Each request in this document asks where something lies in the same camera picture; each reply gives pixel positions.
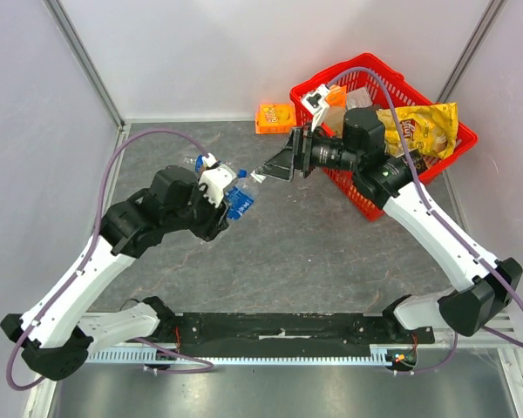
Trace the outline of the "blue Pocari Sweat bottle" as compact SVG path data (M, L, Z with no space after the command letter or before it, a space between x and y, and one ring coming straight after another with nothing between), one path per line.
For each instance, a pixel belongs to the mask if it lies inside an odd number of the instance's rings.
M238 220L255 203L261 182L247 177L239 179L226 194L226 199L230 205L228 218Z

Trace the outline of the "white blue bottle cap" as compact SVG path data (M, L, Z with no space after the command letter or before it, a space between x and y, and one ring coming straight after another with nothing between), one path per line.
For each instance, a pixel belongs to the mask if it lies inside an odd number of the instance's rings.
M262 174L259 174L257 172L251 172L250 173L250 177L256 181L257 183L263 183L264 180L267 178L266 176L262 175Z

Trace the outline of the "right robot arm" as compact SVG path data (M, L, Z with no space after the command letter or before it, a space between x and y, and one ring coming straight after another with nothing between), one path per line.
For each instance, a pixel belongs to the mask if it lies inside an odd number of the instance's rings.
M382 320L384 337L404 341L413 329L447 325L470 337L509 305L523 269L513 258L500 260L471 239L417 185L407 161L385 150L384 124L371 108L352 109L343 135L332 137L310 124L290 131L286 145L255 169L258 177L291 181L316 167L350 175L353 186L403 226L435 259L451 285L438 293L404 296Z

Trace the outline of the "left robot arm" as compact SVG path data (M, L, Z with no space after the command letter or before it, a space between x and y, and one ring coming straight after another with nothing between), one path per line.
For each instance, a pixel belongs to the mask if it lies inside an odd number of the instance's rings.
M106 287L164 236L189 231L205 241L228 228L226 192L237 180L227 165L202 174L170 165L147 188L111 206L82 255L29 311L9 313L0 327L15 342L32 371L60 381L89 356L127 340L171 338L174 312L158 297L110 313L101 320L84 315Z

